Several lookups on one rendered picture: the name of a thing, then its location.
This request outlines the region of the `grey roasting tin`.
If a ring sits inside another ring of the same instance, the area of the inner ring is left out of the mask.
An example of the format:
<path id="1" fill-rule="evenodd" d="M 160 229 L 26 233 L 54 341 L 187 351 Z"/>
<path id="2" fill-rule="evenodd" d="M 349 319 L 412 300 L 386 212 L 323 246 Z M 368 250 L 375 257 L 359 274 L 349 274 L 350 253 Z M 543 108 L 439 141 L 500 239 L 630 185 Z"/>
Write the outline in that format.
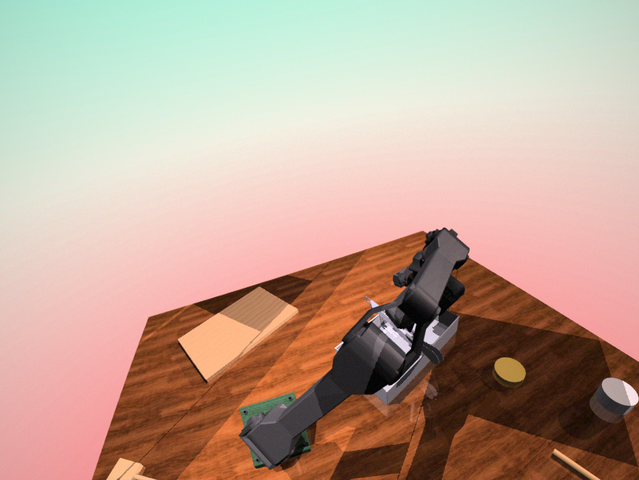
<path id="1" fill-rule="evenodd" d="M 455 313 L 451 313 L 447 310 L 441 316 L 438 314 L 431 325 L 427 327 L 424 341 L 437 347 L 440 351 L 456 333 L 458 329 L 458 318 L 459 316 Z M 411 349 L 411 345 L 379 314 L 369 322 L 373 322 L 378 326 L 378 328 L 391 338 L 406 354 Z M 430 359 L 421 351 L 421 356 L 396 383 L 393 383 L 391 386 L 384 386 L 384 388 L 374 394 L 382 400 L 383 403 L 388 405 L 429 362 Z"/>

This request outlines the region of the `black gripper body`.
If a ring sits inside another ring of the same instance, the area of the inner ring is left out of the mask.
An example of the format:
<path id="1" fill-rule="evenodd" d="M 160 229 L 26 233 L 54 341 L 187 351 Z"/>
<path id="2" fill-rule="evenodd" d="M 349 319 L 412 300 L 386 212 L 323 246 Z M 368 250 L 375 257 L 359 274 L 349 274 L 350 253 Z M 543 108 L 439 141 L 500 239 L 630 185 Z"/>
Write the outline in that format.
<path id="1" fill-rule="evenodd" d="M 452 296 L 452 298 L 457 299 L 463 296 L 464 293 L 465 287 L 463 283 L 459 282 L 459 280 L 451 275 L 443 294 L 445 294 L 448 298 Z M 405 313 L 403 313 L 398 308 L 398 306 L 387 309 L 385 311 L 389 319 L 392 320 L 393 324 L 399 329 L 402 329 L 413 322 L 408 316 L 406 316 Z"/>

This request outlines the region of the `light wooden cutting board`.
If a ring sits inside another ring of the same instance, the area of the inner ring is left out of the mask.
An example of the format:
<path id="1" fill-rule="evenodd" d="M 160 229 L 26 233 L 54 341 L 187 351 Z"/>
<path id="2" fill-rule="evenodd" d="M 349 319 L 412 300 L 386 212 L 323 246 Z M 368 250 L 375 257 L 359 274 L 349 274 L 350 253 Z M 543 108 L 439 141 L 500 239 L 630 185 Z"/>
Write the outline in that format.
<path id="1" fill-rule="evenodd" d="M 209 382 L 297 312 L 292 305 L 258 287 L 178 341 Z"/>

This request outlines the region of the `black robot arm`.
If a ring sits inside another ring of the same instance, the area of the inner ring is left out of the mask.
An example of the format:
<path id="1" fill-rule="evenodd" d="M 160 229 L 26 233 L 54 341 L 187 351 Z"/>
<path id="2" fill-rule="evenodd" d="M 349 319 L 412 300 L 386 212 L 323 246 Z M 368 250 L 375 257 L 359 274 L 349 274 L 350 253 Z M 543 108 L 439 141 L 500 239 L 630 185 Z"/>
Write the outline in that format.
<path id="1" fill-rule="evenodd" d="M 289 407 L 281 402 L 248 419 L 239 437 L 269 470 L 286 462 L 302 432 L 349 396 L 374 394 L 391 386 L 417 361 L 426 329 L 441 311 L 439 301 L 451 273 L 469 257 L 470 248 L 457 236 L 446 227 L 429 231 L 423 251 L 414 255 L 410 266 L 393 274 L 394 285 L 406 288 L 393 302 L 368 310 L 344 335 L 327 374 Z M 397 306 L 416 324 L 407 354 L 378 326 L 367 322 L 373 314 Z"/>

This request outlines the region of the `tan flat round disc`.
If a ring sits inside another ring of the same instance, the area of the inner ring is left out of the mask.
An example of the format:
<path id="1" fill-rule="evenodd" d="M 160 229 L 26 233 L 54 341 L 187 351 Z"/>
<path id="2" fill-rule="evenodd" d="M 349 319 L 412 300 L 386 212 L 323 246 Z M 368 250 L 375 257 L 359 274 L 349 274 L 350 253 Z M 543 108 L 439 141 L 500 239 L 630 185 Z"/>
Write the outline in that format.
<path id="1" fill-rule="evenodd" d="M 519 361 L 513 358 L 502 357 L 495 362 L 494 374 L 503 383 L 517 385 L 525 378 L 525 368 Z"/>

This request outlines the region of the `grey short cylinder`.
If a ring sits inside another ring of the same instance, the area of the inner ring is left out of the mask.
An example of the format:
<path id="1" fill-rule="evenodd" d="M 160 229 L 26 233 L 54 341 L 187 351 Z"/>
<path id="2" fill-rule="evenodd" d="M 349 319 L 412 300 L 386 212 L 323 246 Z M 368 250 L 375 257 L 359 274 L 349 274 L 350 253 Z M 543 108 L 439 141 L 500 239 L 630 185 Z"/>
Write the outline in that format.
<path id="1" fill-rule="evenodd" d="M 618 415 L 628 414 L 639 400 L 633 387 L 617 378 L 605 378 L 595 395 L 601 406 Z"/>

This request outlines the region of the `red spatula with wooden handle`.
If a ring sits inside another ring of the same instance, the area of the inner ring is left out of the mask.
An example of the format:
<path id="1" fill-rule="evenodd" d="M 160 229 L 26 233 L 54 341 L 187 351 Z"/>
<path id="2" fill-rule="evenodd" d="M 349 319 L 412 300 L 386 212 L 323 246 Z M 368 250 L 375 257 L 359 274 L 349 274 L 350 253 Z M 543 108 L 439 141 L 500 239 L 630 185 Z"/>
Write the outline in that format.
<path id="1" fill-rule="evenodd" d="M 567 464 L 572 469 L 574 469 L 576 472 L 581 474 L 583 477 L 587 478 L 588 480 L 600 480 L 599 478 L 595 477 L 593 474 L 591 474 L 590 472 L 586 471 L 581 466 L 576 464 L 574 461 L 572 461 L 568 457 L 564 456 L 561 452 L 557 451 L 556 449 L 554 449 L 551 454 L 553 456 L 557 457 L 559 460 L 561 460 L 565 464 Z"/>

